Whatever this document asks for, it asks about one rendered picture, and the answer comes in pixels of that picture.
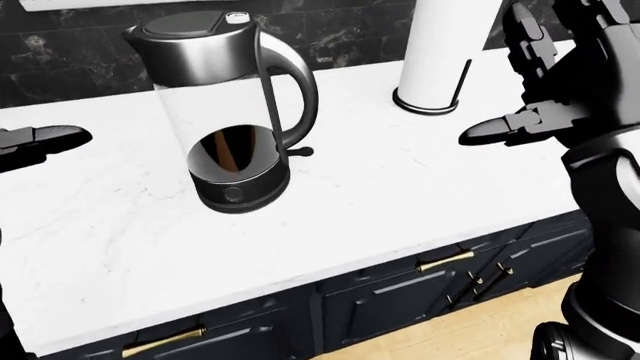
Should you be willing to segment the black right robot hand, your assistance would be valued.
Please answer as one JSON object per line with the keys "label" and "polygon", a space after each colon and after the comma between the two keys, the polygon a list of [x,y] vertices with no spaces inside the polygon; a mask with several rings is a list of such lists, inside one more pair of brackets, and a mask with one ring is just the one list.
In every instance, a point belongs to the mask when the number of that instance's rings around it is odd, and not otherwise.
{"label": "black right robot hand", "polygon": [[520,2],[505,11],[508,59],[522,77],[524,106],[464,131],[458,143],[519,146],[550,138],[571,149],[640,125],[640,23],[620,0],[555,0],[575,47],[565,56]]}

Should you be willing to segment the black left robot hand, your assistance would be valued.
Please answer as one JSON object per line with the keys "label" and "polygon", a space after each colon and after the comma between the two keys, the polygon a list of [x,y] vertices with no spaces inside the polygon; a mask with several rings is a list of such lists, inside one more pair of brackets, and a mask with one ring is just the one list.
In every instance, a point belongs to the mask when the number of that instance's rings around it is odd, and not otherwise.
{"label": "black left robot hand", "polygon": [[89,131],[75,125],[0,128],[0,173],[42,164],[48,155],[76,149],[92,139]]}

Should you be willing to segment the steel and glass electric kettle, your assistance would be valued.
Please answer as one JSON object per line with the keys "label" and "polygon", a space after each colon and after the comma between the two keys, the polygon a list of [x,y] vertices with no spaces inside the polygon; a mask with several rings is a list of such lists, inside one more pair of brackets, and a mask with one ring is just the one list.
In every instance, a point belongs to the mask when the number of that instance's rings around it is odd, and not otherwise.
{"label": "steel and glass electric kettle", "polygon": [[[251,14],[193,11],[126,29],[186,155],[189,173],[237,182],[288,166],[286,150],[309,134],[318,113],[315,77],[302,57]],[[299,121],[282,127],[270,71],[298,84]]]}

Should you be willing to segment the black round kettle base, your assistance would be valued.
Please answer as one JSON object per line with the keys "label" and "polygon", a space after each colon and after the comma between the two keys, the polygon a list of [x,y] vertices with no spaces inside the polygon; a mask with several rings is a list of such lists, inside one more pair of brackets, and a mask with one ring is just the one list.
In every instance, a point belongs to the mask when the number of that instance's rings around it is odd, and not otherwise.
{"label": "black round kettle base", "polygon": [[190,174],[201,202],[225,214],[253,212],[269,205],[283,194],[290,175],[290,168],[283,161],[276,161],[259,175],[237,182],[210,182]]}

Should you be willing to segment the white paper towel roll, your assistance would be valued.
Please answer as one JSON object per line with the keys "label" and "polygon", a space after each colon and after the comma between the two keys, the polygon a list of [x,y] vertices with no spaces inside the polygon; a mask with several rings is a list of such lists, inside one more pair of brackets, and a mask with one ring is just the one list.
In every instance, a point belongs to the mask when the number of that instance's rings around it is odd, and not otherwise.
{"label": "white paper towel roll", "polygon": [[456,110],[472,59],[483,49],[503,0],[416,0],[399,85],[404,110]]}

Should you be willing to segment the dark navy base cabinet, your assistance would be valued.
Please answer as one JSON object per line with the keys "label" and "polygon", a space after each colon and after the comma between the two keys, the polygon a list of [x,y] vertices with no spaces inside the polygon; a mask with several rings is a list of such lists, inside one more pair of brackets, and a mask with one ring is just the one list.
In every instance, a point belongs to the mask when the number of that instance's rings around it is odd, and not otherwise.
{"label": "dark navy base cabinet", "polygon": [[[310,360],[477,305],[527,287],[539,287],[583,269],[593,243],[581,211],[568,212],[497,233],[446,245],[377,266],[250,299],[159,326],[119,335],[39,360]],[[417,263],[474,251],[475,257],[417,272]],[[502,263],[514,269],[483,300],[475,293]],[[455,308],[447,294],[466,272],[484,280]],[[123,347],[196,326],[199,338],[176,341],[123,359]]]}

